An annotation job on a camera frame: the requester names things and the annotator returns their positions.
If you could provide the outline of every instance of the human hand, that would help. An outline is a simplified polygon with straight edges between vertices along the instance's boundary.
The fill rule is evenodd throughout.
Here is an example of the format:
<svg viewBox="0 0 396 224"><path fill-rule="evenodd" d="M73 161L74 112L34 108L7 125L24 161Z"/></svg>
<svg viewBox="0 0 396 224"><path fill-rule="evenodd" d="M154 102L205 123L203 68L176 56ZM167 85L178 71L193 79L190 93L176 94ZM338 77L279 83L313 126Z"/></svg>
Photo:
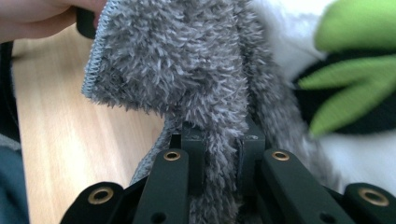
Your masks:
<svg viewBox="0 0 396 224"><path fill-rule="evenodd" d="M0 43L55 35L76 21L73 7L95 13L94 26L106 0L0 0Z"/></svg>

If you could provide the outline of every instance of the black fabric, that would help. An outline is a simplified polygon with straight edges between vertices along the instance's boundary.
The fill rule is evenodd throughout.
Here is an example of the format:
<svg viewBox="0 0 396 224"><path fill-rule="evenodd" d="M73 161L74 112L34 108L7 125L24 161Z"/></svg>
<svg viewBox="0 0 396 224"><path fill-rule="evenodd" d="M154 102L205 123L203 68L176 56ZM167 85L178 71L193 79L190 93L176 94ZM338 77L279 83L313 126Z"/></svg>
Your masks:
<svg viewBox="0 0 396 224"><path fill-rule="evenodd" d="M0 45L0 134L20 142L17 106L11 81L12 42Z"/></svg>
<svg viewBox="0 0 396 224"><path fill-rule="evenodd" d="M313 117L317 113L321 105L327 101L334 94L342 90L301 90L297 83L302 77L307 77L315 71L328 66L333 63L338 63L345 60L359 59L365 57L379 57L384 55L396 54L396 52L389 51L372 51L372 50L354 50L346 51L337 54L331 54L323 61L316 63L301 73L294 81L296 90L294 94L298 100L300 109L302 111L303 119L310 124ZM385 99L378 107L364 115L362 118L350 123L340 129L335 130L335 133L345 134L369 134L389 131L396 128L396 92Z"/></svg>
<svg viewBox="0 0 396 224"><path fill-rule="evenodd" d="M22 158L0 147L0 223L29 223Z"/></svg>

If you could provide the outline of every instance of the plush toy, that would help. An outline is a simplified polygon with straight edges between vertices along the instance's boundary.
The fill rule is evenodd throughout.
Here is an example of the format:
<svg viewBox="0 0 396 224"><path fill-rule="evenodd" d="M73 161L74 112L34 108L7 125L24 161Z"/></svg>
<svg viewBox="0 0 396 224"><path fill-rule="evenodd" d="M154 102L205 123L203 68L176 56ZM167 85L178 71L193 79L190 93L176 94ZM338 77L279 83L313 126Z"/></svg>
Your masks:
<svg viewBox="0 0 396 224"><path fill-rule="evenodd" d="M204 131L204 193L191 198L190 223L236 222L243 201L236 194L234 143L248 128L247 114L273 147L296 154L322 184L334 186L339 180L329 150L311 141L292 92L293 74L326 54L314 48L313 38L305 57L299 57L304 47L293 53L286 49L286 58L277 54L282 49L276 48L276 35L283 33L276 32L292 31L299 23L287 27L278 21L283 13L282 7L272 7L275 3L280 4L255 2L260 15L271 15L264 23L248 0L109 0L102 12L82 91L96 103L165 116L163 132L138 165L133 183L149 174L155 155L168 148L182 121ZM310 24L300 25L312 35Z"/></svg>
<svg viewBox="0 0 396 224"><path fill-rule="evenodd" d="M396 195L396 2L253 0L317 150L327 187Z"/></svg>

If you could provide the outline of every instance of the screw hole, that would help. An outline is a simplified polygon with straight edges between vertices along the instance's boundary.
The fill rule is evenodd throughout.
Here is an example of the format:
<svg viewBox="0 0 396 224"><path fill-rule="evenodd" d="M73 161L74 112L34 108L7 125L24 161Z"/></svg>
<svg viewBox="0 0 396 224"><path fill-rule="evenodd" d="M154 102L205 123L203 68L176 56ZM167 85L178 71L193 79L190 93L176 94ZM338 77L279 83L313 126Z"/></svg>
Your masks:
<svg viewBox="0 0 396 224"><path fill-rule="evenodd" d="M166 214L164 213L155 213L151 216L152 223L164 223L166 220Z"/></svg>
<svg viewBox="0 0 396 224"><path fill-rule="evenodd" d="M387 197L374 189L359 189L359 195L368 203L382 207L389 205Z"/></svg>
<svg viewBox="0 0 396 224"><path fill-rule="evenodd" d="M288 161L290 159L290 156L287 153L281 151L273 152L272 156L274 159L279 161Z"/></svg>
<svg viewBox="0 0 396 224"><path fill-rule="evenodd" d="M168 152L165 155L163 155L163 157L167 161L177 161L178 159L180 159L180 153L175 152L175 151L171 151L171 152Z"/></svg>
<svg viewBox="0 0 396 224"><path fill-rule="evenodd" d="M105 197L107 197L107 195L108 195L107 191L99 191L95 195L93 195L93 198L95 200L101 200L101 199L104 199Z"/></svg>
<svg viewBox="0 0 396 224"><path fill-rule="evenodd" d="M90 196L88 197L88 202L91 204L106 203L113 197L113 195L113 189L109 187L101 187L91 192Z"/></svg>
<svg viewBox="0 0 396 224"><path fill-rule="evenodd" d="M321 212L319 214L319 217L320 217L320 220L322 220L324 223L336 223L335 218L326 212Z"/></svg>

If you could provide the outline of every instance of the finger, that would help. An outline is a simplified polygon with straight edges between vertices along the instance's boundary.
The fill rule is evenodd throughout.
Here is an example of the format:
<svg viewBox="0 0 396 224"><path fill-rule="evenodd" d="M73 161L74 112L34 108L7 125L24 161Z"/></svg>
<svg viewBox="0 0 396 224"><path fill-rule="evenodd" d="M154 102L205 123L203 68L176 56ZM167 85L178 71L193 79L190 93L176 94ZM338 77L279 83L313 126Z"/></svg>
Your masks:
<svg viewBox="0 0 396 224"><path fill-rule="evenodd" d="M43 21L0 21L0 43L20 38L41 38L55 35L76 21L76 11L70 7L66 12Z"/></svg>
<svg viewBox="0 0 396 224"><path fill-rule="evenodd" d="M106 0L57 0L61 4L67 6L82 7L100 14L106 4Z"/></svg>

